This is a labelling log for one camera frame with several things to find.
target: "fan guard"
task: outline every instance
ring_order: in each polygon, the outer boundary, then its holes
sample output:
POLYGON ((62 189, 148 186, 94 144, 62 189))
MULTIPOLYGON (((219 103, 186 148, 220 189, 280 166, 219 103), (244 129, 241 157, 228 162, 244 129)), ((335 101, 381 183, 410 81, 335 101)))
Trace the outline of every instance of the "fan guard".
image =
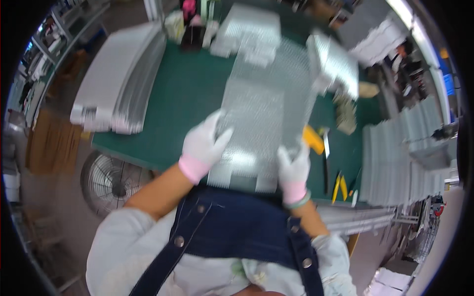
POLYGON ((82 167, 82 194, 89 208, 105 218, 122 208, 151 178, 149 170, 94 151, 82 167))

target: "yellow tool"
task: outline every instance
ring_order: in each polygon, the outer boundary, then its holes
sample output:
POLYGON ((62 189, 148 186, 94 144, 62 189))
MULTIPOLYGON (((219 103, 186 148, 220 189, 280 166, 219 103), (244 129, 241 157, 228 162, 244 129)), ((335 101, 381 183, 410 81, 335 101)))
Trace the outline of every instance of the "yellow tool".
POLYGON ((321 155, 324 151, 323 139, 314 131, 314 129, 305 125, 303 128, 303 140, 312 148, 318 155, 321 155))
POLYGON ((347 199, 347 184, 346 179, 341 174, 341 172, 337 173, 336 184, 334 185, 334 191, 332 192, 332 203, 336 201, 337 192, 339 191, 339 186, 341 186, 342 192, 342 199, 346 201, 347 199))

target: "green table mat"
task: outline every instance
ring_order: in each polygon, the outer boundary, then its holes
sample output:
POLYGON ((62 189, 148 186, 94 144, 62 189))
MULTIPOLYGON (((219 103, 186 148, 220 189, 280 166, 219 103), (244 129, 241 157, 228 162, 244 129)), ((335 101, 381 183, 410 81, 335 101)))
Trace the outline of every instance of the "green table mat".
MULTIPOLYGON (((293 13, 276 1, 239 1, 280 14, 282 35, 304 45, 309 32, 321 27, 315 20, 293 13)), ((233 1, 225 1, 223 15, 233 1)), ((326 28, 327 34, 334 34, 326 28)), ((178 45, 168 42, 151 91, 143 131, 136 135, 96 133, 92 146, 128 162, 154 170, 166 170, 181 155, 186 133, 220 108, 224 88, 231 73, 235 57, 215 57, 206 50, 183 53, 178 45)), ((317 129, 328 126, 330 147, 330 185, 336 180, 338 170, 345 176, 347 186, 355 179, 362 165, 362 127, 381 121, 378 99, 357 101, 357 129, 350 136, 336 129, 336 106, 332 93, 318 97, 309 125, 317 129)), ((311 171, 307 186, 313 198, 331 199, 331 192, 324 195, 323 155, 311 151, 311 171)), ((360 178, 355 186, 360 188, 360 178)), ((337 200, 342 201, 339 193, 337 200)))

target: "glove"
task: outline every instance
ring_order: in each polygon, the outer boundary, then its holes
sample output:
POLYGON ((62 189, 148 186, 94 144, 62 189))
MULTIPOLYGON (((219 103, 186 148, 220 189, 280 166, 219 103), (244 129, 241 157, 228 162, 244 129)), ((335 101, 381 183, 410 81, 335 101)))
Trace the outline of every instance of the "glove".
POLYGON ((278 148, 277 156, 278 179, 283 191, 283 203, 295 204, 306 195, 306 180, 310 173, 310 148, 301 140, 300 152, 293 161, 283 146, 278 148))
POLYGON ((199 184, 211 167, 222 158, 234 132, 234 129, 230 128, 215 140, 217 120, 222 115, 224 115, 222 109, 215 111, 206 120, 193 127, 184 138, 178 166, 195 185, 199 184))

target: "denim apron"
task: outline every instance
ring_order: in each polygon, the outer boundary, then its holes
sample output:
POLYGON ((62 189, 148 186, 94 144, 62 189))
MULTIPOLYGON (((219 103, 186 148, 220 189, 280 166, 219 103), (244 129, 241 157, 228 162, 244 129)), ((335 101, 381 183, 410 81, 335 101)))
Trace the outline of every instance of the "denim apron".
POLYGON ((170 240, 130 296, 155 296, 183 254, 246 258, 299 272, 307 296, 323 296, 316 251, 300 219, 252 195, 195 187, 178 205, 170 240))

